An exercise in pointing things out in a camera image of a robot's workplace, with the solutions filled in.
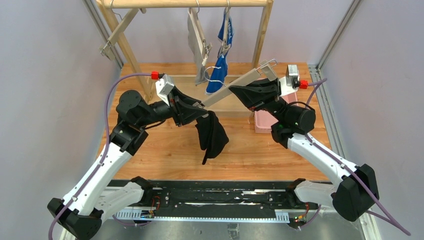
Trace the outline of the wooden clip hanger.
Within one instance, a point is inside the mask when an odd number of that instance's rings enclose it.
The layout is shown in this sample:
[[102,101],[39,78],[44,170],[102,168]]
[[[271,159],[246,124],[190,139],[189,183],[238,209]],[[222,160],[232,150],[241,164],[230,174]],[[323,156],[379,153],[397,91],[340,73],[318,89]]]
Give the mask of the wooden clip hanger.
[[217,102],[232,94],[232,92],[230,91],[230,87],[244,87],[252,83],[257,84],[258,81],[259,83],[261,83],[263,81],[261,77],[267,78],[268,81],[273,81],[278,78],[276,72],[273,70],[273,67],[277,64],[278,62],[275,59],[271,59],[269,61],[264,60],[259,64],[259,67],[253,68],[244,75],[226,84],[217,92],[212,93],[200,103],[194,103],[193,106],[202,109],[211,107],[212,105],[216,104]]

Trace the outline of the grey underwear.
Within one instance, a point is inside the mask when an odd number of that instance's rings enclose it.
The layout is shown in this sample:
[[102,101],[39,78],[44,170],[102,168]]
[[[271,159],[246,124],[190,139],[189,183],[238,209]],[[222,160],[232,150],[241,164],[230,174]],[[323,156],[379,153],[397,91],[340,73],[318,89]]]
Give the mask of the grey underwear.
[[188,46],[193,54],[193,62],[196,65],[194,84],[198,86],[208,81],[209,75],[206,74],[205,69],[212,46],[206,42],[198,13],[193,7],[188,8],[187,29]]

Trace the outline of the black underwear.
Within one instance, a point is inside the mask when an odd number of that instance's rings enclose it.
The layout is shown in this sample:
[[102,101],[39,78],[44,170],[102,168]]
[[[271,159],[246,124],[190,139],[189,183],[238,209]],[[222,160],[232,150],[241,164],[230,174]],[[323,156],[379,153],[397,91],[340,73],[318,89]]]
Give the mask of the black underwear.
[[207,117],[201,116],[196,119],[195,127],[198,132],[200,149],[205,151],[202,159],[202,165],[205,165],[208,159],[214,159],[221,154],[229,143],[229,138],[219,122],[219,118],[211,110],[207,111]]

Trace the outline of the wooden hanger with grey underwear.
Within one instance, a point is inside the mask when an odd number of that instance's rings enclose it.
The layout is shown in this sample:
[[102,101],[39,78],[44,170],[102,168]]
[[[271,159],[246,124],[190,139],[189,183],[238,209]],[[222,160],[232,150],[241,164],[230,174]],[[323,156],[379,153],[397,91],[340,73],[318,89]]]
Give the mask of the wooden hanger with grey underwear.
[[198,0],[196,0],[196,7],[197,8],[188,8],[187,40],[188,46],[193,54],[193,61],[196,66],[201,69],[207,64],[212,44],[207,43],[201,22],[199,20],[198,13],[200,12],[200,3]]

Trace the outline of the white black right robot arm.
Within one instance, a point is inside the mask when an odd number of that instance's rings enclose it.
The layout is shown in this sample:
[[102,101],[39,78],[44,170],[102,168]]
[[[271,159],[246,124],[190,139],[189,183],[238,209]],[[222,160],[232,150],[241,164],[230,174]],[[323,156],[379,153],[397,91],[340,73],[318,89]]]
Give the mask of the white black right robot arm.
[[277,120],[271,126],[273,140],[308,160],[330,180],[329,184],[295,180],[286,188],[290,205],[332,207],[345,220],[354,222],[380,198],[375,171],[367,164],[358,166],[344,159],[310,136],[316,122],[315,109],[304,102],[284,99],[308,86],[305,80],[292,84],[282,77],[260,79],[245,86],[232,84],[228,89],[252,112],[271,114]]

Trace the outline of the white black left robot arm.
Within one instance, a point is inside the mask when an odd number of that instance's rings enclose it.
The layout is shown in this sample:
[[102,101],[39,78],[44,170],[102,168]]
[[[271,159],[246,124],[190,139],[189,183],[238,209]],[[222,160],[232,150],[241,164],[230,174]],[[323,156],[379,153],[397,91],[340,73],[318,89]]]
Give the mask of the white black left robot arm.
[[62,198],[53,198],[48,210],[54,223],[61,225],[79,240],[93,238],[103,222],[123,208],[149,204],[153,198],[152,184],[135,177],[119,190],[101,197],[117,171],[128,162],[148,137],[148,128],[155,123],[173,119],[177,126],[187,125],[207,115],[201,102],[172,87],[165,100],[145,102],[136,90],[124,92],[116,107],[118,120],[106,133],[106,143],[87,173]]

